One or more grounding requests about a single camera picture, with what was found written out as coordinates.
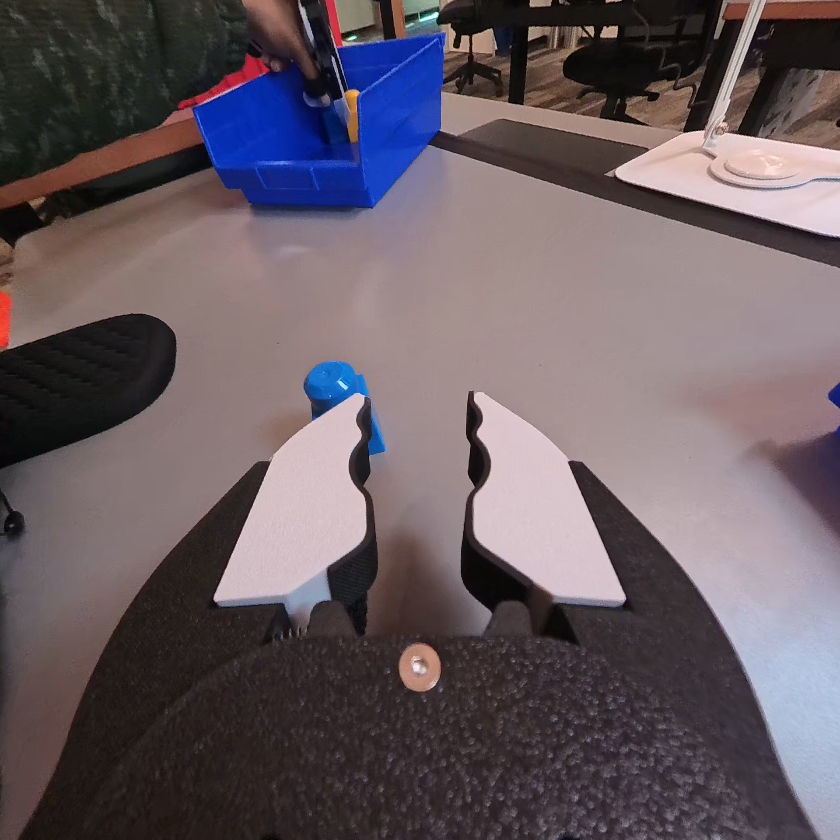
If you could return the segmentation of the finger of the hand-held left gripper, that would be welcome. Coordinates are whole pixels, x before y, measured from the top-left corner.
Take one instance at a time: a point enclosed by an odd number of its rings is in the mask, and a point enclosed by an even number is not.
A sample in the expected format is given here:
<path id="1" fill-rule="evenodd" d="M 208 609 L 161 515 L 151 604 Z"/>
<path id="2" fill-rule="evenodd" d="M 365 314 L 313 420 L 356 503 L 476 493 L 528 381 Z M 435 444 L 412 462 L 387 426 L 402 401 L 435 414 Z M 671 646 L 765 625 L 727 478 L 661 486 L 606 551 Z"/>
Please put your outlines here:
<path id="1" fill-rule="evenodd" d="M 342 125 L 348 127 L 350 124 L 350 107 L 346 96 L 348 86 L 337 51 L 331 52 L 330 70 L 332 74 L 332 106 Z"/>

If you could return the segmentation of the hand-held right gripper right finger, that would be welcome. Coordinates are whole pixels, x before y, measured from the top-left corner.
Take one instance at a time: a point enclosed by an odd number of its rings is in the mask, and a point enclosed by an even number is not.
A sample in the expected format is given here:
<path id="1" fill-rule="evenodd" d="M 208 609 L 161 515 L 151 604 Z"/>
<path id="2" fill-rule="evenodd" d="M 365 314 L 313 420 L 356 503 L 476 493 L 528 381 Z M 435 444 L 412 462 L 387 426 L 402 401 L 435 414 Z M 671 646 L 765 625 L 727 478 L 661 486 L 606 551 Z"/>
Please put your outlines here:
<path id="1" fill-rule="evenodd" d="M 546 434 L 485 392 L 467 396 L 467 497 L 462 582 L 479 604 L 627 605 L 569 457 Z"/>

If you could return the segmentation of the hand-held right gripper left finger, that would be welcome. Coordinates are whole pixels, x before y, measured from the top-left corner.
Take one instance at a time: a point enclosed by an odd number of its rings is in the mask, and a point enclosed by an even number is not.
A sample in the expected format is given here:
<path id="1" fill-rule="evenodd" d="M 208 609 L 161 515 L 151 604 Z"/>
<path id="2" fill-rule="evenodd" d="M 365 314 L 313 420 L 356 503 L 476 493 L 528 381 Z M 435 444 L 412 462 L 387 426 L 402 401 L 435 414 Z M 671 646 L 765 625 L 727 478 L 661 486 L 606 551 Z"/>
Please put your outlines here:
<path id="1" fill-rule="evenodd" d="M 378 571 L 371 400 L 360 393 L 312 420 L 272 456 L 217 585 L 219 607 L 283 606 L 290 624 L 341 603 L 358 633 Z"/>

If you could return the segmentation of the person's left hand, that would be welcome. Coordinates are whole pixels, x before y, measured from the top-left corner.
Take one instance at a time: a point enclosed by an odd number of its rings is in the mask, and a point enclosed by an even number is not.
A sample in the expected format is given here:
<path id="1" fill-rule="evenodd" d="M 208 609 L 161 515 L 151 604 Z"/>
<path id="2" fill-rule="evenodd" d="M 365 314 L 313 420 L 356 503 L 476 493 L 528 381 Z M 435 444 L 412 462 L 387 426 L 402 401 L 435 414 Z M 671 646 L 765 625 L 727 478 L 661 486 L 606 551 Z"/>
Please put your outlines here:
<path id="1" fill-rule="evenodd" d="M 294 64 L 311 80 L 319 78 L 297 1 L 244 1 L 248 37 L 272 72 Z"/>

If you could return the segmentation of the black office chair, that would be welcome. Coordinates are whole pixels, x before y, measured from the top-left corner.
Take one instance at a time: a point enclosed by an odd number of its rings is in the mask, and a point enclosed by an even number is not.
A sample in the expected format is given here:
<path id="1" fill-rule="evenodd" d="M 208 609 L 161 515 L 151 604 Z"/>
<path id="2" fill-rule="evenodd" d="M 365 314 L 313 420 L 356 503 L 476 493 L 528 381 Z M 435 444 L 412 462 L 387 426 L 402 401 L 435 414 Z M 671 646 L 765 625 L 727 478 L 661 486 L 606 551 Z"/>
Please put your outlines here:
<path id="1" fill-rule="evenodd" d="M 633 98 L 658 99 L 651 86 L 656 82 L 678 83 L 697 70 L 703 52 L 699 36 L 686 36 L 682 25 L 674 34 L 630 37 L 619 28 L 615 38 L 597 36 L 565 58 L 563 76 L 582 85 L 578 98 L 596 93 L 604 97 L 601 119 L 644 125 L 627 113 Z"/>
<path id="2" fill-rule="evenodd" d="M 459 48 L 463 39 L 468 40 L 467 58 L 465 62 L 444 77 L 444 84 L 455 84 L 458 94 L 472 86 L 479 77 L 489 81 L 493 86 L 496 98 L 503 94 L 503 79 L 498 68 L 482 64 L 476 59 L 474 37 L 493 29 L 494 19 L 489 12 L 489 2 L 482 1 L 451 1 L 440 9 L 437 24 L 446 26 L 453 31 L 453 45 Z"/>

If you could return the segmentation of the white desk stand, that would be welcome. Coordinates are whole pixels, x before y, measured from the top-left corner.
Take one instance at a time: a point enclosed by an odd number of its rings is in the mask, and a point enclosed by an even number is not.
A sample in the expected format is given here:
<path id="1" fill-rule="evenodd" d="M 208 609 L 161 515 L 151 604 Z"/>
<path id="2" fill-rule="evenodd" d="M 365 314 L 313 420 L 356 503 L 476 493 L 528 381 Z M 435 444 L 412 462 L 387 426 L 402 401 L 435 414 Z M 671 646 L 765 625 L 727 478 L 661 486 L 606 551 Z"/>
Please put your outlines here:
<path id="1" fill-rule="evenodd" d="M 732 92 L 766 2 L 742 6 L 742 25 L 702 131 L 620 165 L 614 177 L 655 193 L 827 238 L 839 236 L 839 152 L 729 133 Z"/>

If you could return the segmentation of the wooden-top office desk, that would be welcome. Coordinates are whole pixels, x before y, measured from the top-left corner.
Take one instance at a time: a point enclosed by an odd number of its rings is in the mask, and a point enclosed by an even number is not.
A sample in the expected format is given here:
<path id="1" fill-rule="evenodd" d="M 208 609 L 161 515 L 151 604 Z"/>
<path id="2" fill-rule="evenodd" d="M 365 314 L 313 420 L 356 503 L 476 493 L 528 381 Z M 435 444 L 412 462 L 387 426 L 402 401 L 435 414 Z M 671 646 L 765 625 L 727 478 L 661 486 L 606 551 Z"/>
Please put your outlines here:
<path id="1" fill-rule="evenodd" d="M 711 48 L 700 86 L 689 106 L 685 132 L 702 129 L 744 26 L 749 2 L 727 2 L 722 29 Z M 777 137 L 804 113 L 811 76 L 839 70 L 839 2 L 766 2 L 762 23 L 770 23 L 763 48 L 763 74 L 738 132 Z"/>

